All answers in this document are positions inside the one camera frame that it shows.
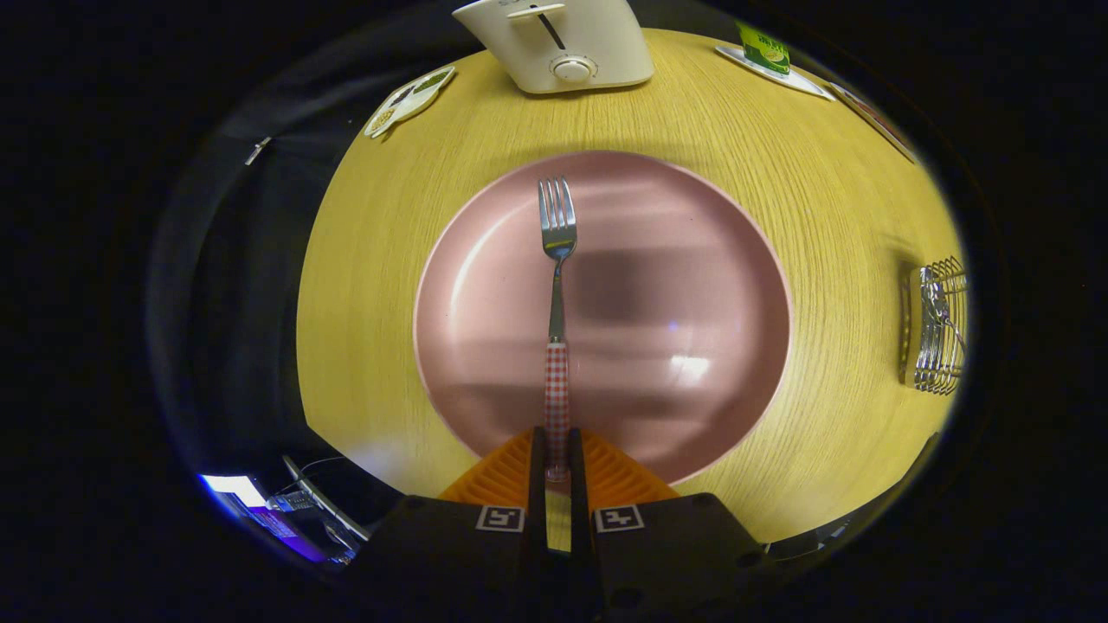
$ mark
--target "napkin holder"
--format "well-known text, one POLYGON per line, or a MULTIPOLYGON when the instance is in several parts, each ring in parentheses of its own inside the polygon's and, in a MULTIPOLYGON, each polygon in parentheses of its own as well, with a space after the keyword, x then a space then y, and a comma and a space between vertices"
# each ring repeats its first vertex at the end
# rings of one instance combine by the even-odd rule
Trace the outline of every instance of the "napkin holder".
POLYGON ((957 389, 966 360, 967 289, 965 269, 953 257, 907 275, 901 351, 904 385, 938 395, 957 389))

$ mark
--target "white toaster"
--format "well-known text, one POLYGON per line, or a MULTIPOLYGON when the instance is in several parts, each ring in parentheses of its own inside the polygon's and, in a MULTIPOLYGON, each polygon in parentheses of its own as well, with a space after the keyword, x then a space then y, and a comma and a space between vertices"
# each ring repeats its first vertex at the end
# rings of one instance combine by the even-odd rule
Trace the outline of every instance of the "white toaster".
POLYGON ((654 75, 627 0, 478 0, 452 14, 529 93, 624 86, 654 75))

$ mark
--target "table surface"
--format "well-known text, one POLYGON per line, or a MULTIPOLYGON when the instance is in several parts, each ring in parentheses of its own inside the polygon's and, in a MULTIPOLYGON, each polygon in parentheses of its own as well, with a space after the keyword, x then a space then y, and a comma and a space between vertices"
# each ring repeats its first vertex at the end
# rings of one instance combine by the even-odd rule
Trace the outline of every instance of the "table surface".
MULTIPOLYGON (((845 104, 714 50, 735 43, 645 32, 656 67, 645 84, 527 95, 480 52, 454 63, 418 116, 383 140, 359 134, 324 197, 300 282, 308 425, 400 491, 442 492, 478 457, 435 413, 416 366, 412 310, 432 246, 470 197, 516 166, 637 152, 721 187, 781 259, 794 323, 778 396, 735 450, 677 490, 715 493, 762 542, 792 537, 891 487, 946 421, 952 397, 899 377, 900 279, 910 265, 962 256, 956 229, 927 170, 845 104)), ((567 498, 548 493, 548 524, 551 545, 567 550, 567 498)))

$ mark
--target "round plate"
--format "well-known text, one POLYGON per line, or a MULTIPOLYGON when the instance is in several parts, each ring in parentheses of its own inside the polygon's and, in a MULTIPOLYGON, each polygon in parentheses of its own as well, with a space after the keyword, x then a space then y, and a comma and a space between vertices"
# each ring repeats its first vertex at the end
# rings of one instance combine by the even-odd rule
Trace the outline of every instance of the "round plate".
POLYGON ((789 350, 780 263, 750 216, 679 166, 577 152, 512 171, 447 226, 413 333, 435 410, 479 456, 542 425, 554 262, 537 181, 565 175, 577 247, 563 268, 570 421, 667 482, 732 449, 769 406, 789 350))

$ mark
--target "fork tines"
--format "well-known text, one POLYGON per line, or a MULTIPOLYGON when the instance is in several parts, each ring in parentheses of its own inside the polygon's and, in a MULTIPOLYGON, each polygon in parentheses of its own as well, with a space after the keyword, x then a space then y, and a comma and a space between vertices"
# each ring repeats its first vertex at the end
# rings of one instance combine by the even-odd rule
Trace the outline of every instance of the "fork tines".
POLYGON ((577 224, 565 175, 561 180, 538 181, 538 215, 543 229, 560 229, 577 224))

